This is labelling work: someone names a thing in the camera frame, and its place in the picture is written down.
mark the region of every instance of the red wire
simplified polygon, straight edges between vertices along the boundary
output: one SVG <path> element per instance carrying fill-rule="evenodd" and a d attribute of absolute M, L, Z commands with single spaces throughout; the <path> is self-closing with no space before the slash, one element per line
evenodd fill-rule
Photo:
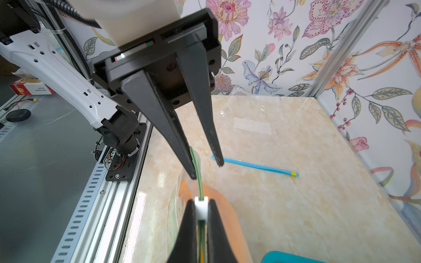
<path fill-rule="evenodd" d="M 26 100 L 22 100 L 22 101 L 17 101 L 17 102 L 14 102 L 14 103 L 12 103 L 8 108 L 11 108 L 11 107 L 13 107 L 13 106 L 17 106 L 18 107 L 18 109 L 21 109 L 20 107 L 19 107 L 19 105 L 18 105 L 18 103 L 21 103 L 21 102 L 23 102 L 23 101 L 27 101 L 27 99 Z"/>
<path fill-rule="evenodd" d="M 109 158 L 109 160 L 111 160 L 111 152 L 108 153 L 108 158 Z M 121 163 L 115 169 L 110 170 L 110 169 L 107 168 L 107 165 L 105 165 L 105 169 L 107 169 L 108 171 L 115 171 L 124 163 L 125 160 L 126 160 L 126 156 L 123 156 L 123 160 L 121 161 Z"/>

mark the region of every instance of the orange lily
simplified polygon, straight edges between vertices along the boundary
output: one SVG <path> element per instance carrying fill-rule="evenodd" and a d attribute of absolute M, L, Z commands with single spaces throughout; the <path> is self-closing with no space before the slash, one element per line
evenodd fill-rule
<path fill-rule="evenodd" d="M 394 57 L 395 60 L 393 60 L 392 62 L 390 62 L 386 67 L 382 68 L 381 70 L 377 71 L 376 73 L 370 75 L 370 76 L 366 76 L 363 78 L 360 78 L 360 80 L 366 79 L 368 77 L 373 77 L 376 75 L 379 75 L 383 72 L 385 72 L 388 69 L 391 69 L 394 65 L 396 65 L 399 61 L 402 60 L 402 58 L 404 58 L 406 56 L 406 54 L 409 54 L 409 58 L 411 59 L 412 64 L 415 67 L 415 70 L 418 73 L 418 76 L 421 77 L 421 61 L 420 58 L 418 56 L 418 52 L 417 50 L 421 50 L 421 43 L 419 43 L 421 40 L 421 34 L 419 34 L 416 38 L 414 38 L 412 41 L 407 41 L 407 42 L 400 42 L 400 41 L 384 41 L 381 42 L 371 48 L 369 48 L 368 50 L 357 54 L 356 56 L 360 56 L 363 54 L 366 54 L 368 52 L 371 52 L 373 50 L 375 50 L 376 48 L 379 47 L 385 47 L 382 51 L 380 51 L 378 54 L 381 56 L 387 56 L 387 55 L 391 55 L 391 54 L 395 54 L 397 52 L 397 54 Z"/>
<path fill-rule="evenodd" d="M 300 77 L 297 79 L 297 81 L 300 80 L 314 80 L 314 78 L 319 73 L 319 70 L 321 69 L 322 65 L 328 58 L 329 54 L 331 53 L 331 50 L 328 48 L 326 49 L 325 53 L 323 54 L 323 59 L 310 64 L 314 71 L 310 72 L 309 74 Z M 329 81 L 329 83 L 325 86 L 324 90 L 332 89 L 335 93 L 336 100 L 339 101 L 342 96 L 342 92 L 344 88 L 349 87 L 349 77 L 355 76 L 355 75 L 364 75 L 358 67 L 353 64 L 355 60 L 355 55 L 357 53 L 351 53 L 344 62 L 342 62 L 342 65 L 339 67 L 338 71 L 335 73 L 333 78 Z"/>

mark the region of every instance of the white slider clip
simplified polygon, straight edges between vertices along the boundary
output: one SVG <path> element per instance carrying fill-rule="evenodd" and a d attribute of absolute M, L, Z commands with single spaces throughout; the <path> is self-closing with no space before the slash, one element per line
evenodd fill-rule
<path fill-rule="evenodd" d="M 203 197 L 203 201 L 199 201 L 199 197 L 195 197 L 196 221 L 208 221 L 208 205 L 208 197 Z"/>
<path fill-rule="evenodd" d="M 62 28 L 62 29 L 59 29 L 59 30 L 50 30 L 50 32 L 52 34 L 62 34 L 64 30 L 66 30 L 66 28 Z"/>

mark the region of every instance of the pink flower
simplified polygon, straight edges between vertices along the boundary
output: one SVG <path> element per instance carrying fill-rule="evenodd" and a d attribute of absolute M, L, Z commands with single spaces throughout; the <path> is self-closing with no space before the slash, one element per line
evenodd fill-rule
<path fill-rule="evenodd" d="M 364 0 L 315 0 L 310 4 L 310 20 L 303 37 L 325 34 L 352 15 Z"/>
<path fill-rule="evenodd" d="M 225 74 L 218 74 L 214 77 L 215 89 L 220 91 L 228 91 L 231 86 L 231 79 Z"/>
<path fill-rule="evenodd" d="M 366 137 L 358 137 L 350 140 L 349 142 L 356 152 L 367 150 L 369 148 Z"/>
<path fill-rule="evenodd" d="M 226 41 L 232 37 L 232 33 L 241 32 L 238 24 L 247 24 L 247 8 L 250 6 L 249 0 L 206 0 L 206 7 L 218 19 L 219 33 L 224 35 Z"/>
<path fill-rule="evenodd" d="M 270 35 L 273 32 L 273 30 L 276 31 L 276 24 L 277 23 L 278 23 L 278 20 L 276 20 L 276 19 L 270 19 L 269 20 L 269 24 L 267 25 L 267 27 L 269 28 L 268 35 Z"/>
<path fill-rule="evenodd" d="M 289 36 L 291 33 L 291 30 L 289 30 L 292 27 L 292 23 L 288 25 L 289 19 L 285 20 L 284 23 L 278 23 L 276 24 L 276 32 L 275 32 L 275 38 L 278 37 L 278 41 L 283 38 L 284 35 Z"/>
<path fill-rule="evenodd" d="M 270 53 L 272 53 L 272 51 L 275 50 L 275 44 L 272 43 L 272 44 L 269 44 L 267 46 L 269 47 L 269 55 L 270 55 Z"/>
<path fill-rule="evenodd" d="M 284 12 L 284 7 L 281 7 L 281 10 L 279 11 L 279 14 L 274 12 L 273 13 L 273 18 L 275 20 L 277 20 L 278 23 L 283 23 L 284 22 L 284 17 L 287 15 L 287 12 Z"/>

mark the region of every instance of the marble tabletop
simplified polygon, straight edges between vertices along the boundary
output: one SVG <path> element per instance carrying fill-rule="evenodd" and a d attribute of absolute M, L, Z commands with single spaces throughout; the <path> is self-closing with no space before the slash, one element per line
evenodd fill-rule
<path fill-rule="evenodd" d="M 313 98 L 212 96 L 224 157 L 213 159 L 193 104 L 176 110 L 200 154 L 203 182 L 236 212 L 253 262 L 277 250 L 324 262 L 419 262 L 421 246 Z M 168 202 L 182 165 L 154 129 L 121 263 L 164 263 Z"/>

